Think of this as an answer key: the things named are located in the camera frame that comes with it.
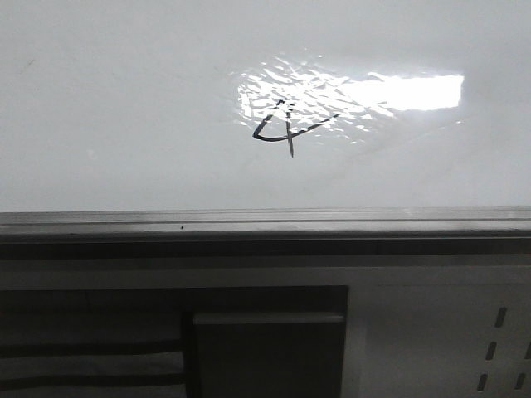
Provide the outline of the white glossy whiteboard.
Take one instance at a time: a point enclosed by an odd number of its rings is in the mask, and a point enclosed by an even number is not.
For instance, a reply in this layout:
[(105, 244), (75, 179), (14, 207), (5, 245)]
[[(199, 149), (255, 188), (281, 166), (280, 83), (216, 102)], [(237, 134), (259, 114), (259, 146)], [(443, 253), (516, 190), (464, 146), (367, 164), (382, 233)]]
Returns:
[(530, 203), (527, 1), (4, 1), (3, 211)]

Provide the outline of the grey aluminium whiteboard tray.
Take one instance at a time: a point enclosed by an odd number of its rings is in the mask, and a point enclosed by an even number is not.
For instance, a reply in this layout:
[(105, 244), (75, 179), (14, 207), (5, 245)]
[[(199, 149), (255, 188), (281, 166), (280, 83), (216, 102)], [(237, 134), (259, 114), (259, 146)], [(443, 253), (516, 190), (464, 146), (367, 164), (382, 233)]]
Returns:
[(4, 259), (528, 254), (527, 207), (1, 215)]

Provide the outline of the dark grey box panel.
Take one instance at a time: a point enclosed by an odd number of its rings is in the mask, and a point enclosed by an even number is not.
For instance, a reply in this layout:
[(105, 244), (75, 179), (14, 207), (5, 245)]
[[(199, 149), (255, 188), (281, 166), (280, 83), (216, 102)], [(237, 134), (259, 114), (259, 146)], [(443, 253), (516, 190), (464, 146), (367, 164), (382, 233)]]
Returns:
[(340, 313), (203, 313), (193, 323), (204, 397), (341, 394)]

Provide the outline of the dark slatted cabinet front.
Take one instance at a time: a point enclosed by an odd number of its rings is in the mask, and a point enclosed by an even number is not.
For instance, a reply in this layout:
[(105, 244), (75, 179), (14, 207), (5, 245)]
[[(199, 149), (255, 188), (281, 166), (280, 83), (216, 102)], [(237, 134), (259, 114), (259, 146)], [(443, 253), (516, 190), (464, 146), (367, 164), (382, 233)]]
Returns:
[(1, 295), (4, 397), (204, 397), (203, 313), (340, 313), (345, 287), (12, 291)]

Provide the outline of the white perforated metal panel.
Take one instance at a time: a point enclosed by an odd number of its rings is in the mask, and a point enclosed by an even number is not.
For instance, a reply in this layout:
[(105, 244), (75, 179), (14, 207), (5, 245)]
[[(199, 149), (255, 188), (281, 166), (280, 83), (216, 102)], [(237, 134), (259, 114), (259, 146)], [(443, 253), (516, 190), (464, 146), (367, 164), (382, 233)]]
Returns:
[(392, 270), (352, 284), (341, 394), (529, 396), (529, 267)]

